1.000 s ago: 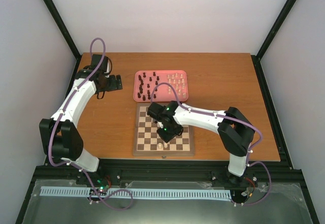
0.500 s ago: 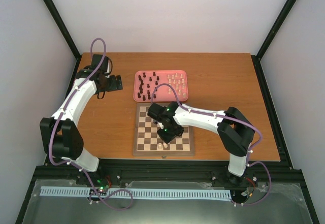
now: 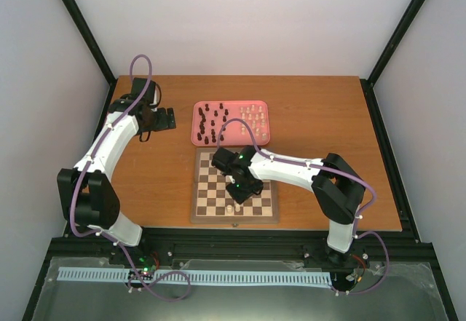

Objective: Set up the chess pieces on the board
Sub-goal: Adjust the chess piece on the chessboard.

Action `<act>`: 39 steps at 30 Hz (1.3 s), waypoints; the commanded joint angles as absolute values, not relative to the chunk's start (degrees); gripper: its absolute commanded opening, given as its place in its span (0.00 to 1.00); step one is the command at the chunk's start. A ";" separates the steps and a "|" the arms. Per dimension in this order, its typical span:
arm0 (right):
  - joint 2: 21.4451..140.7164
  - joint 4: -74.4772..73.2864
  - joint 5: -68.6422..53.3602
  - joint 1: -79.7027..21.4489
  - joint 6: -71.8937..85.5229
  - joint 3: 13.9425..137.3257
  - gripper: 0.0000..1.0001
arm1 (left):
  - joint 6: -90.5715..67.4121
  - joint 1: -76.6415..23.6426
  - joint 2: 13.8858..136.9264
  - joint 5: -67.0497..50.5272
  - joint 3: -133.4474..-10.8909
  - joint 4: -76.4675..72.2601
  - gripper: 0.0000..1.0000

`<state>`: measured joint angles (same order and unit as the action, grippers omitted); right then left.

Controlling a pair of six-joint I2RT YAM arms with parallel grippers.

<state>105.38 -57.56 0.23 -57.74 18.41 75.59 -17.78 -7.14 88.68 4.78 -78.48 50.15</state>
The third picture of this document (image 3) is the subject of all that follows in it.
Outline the white chess king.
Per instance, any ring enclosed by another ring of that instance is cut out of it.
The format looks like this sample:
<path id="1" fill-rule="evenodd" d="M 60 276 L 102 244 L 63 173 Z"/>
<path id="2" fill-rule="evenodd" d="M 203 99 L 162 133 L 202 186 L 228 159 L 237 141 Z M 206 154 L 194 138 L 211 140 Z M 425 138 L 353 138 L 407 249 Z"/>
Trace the white chess king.
<path id="1" fill-rule="evenodd" d="M 231 205 L 228 205 L 228 206 L 226 207 L 226 213 L 229 214 L 229 215 L 232 215 L 233 212 L 234 212 L 234 207 L 231 206 Z"/>

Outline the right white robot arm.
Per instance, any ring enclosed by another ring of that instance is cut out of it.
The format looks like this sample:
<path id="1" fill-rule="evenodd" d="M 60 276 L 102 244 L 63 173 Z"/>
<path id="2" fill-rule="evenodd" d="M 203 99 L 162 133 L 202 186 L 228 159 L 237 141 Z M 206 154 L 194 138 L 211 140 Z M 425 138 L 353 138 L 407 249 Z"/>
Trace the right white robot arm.
<path id="1" fill-rule="evenodd" d="M 220 147 L 211 165 L 230 178 L 226 190 L 242 204 L 259 195 L 266 181 L 286 183 L 312 192 L 329 220 L 327 246 L 338 253 L 350 250 L 365 183 L 338 155 L 300 159 L 246 146 L 239 152 Z"/>

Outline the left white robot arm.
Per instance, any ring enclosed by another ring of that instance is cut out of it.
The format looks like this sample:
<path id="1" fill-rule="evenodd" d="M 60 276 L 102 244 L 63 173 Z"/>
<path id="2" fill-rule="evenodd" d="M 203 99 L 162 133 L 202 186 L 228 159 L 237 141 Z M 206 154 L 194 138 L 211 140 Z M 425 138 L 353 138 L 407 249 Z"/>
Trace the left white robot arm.
<path id="1" fill-rule="evenodd" d="M 144 143 L 152 132 L 175 128 L 174 111 L 159 107 L 161 97 L 156 82 L 132 79 L 131 91 L 109 106 L 103 129 L 88 152 L 57 176 L 63 216 L 70 225 L 87 227 L 97 236 L 108 235 L 115 245 L 127 246 L 126 256 L 138 265 L 150 259 L 151 245 L 141 239 L 142 227 L 123 214 L 111 178 L 133 137 Z"/>

